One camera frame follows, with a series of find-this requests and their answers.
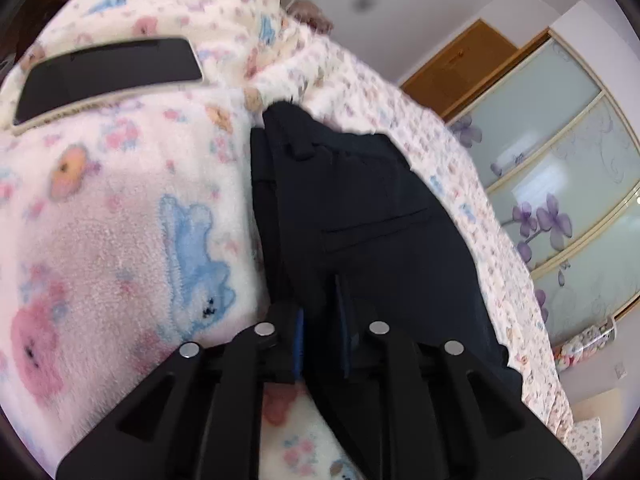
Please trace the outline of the black pants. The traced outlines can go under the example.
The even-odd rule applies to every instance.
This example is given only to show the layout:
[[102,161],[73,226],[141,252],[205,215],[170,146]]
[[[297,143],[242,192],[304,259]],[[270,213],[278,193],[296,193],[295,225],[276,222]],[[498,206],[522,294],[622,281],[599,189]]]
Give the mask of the black pants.
[[279,102],[250,157],[269,296],[303,311],[299,377],[340,445],[360,314],[419,344],[460,341],[521,394],[468,245],[387,136],[337,132]]

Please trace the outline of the cartoon print pillow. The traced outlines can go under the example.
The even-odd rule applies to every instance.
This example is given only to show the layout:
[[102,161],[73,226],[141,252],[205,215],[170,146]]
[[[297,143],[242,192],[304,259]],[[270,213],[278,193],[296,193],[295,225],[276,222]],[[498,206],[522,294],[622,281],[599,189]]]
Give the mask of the cartoon print pillow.
[[568,437],[568,448],[576,457],[582,478],[588,479],[602,464],[603,438],[599,417],[575,422]]

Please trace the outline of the clear tube of plush toys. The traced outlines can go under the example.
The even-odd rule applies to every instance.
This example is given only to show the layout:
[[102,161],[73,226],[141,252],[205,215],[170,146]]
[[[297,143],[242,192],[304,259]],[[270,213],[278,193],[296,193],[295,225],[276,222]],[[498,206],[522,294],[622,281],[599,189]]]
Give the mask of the clear tube of plush toys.
[[587,327],[553,348],[556,371],[563,373],[582,361],[589,360],[613,342],[616,336],[617,326],[612,316],[602,323]]

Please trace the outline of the cartoon print fleece blanket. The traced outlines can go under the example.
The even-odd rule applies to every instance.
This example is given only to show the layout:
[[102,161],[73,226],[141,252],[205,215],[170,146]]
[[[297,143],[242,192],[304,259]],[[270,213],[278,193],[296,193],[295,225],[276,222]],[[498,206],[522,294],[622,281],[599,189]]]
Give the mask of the cartoon print fleece blanket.
[[[190,40],[205,80],[15,134],[39,61],[118,40]],[[1,88],[1,406],[54,474],[183,341],[221,344],[265,304],[250,129],[288,100],[334,129],[348,53],[281,0],[70,0]]]

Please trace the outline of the frosted glass floral wardrobe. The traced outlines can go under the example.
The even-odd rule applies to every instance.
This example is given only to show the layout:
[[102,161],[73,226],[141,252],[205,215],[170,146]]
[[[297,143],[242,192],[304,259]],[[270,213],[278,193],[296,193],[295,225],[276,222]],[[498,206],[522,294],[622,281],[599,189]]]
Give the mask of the frosted glass floral wardrobe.
[[639,297],[639,141],[552,35],[450,122],[560,342]]

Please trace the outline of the brown wooden door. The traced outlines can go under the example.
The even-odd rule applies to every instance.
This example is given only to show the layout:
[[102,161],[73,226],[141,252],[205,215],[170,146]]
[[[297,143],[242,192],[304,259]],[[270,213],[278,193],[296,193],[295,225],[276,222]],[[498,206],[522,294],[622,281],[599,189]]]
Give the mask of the brown wooden door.
[[515,44],[476,20],[402,85],[413,101],[446,117],[486,77],[518,52]]

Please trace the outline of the small print bed sheet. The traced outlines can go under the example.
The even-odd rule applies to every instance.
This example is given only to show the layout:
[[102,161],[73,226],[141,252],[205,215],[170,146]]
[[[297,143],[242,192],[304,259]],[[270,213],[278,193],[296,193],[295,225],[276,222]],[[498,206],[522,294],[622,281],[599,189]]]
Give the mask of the small print bed sheet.
[[480,289],[510,365],[523,375],[525,404],[560,439],[574,417],[555,370],[549,337],[520,255],[500,226],[467,151],[431,110],[355,55],[287,21],[267,40],[250,86],[264,104],[290,100],[346,131],[387,134],[454,219],[471,249]]

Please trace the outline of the white wall socket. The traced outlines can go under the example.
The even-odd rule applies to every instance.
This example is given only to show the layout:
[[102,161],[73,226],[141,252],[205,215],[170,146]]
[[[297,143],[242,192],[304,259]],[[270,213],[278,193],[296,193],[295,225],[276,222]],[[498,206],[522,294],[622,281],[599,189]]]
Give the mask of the white wall socket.
[[623,379],[626,375],[626,368],[623,362],[618,362],[614,366],[615,374],[618,380]]

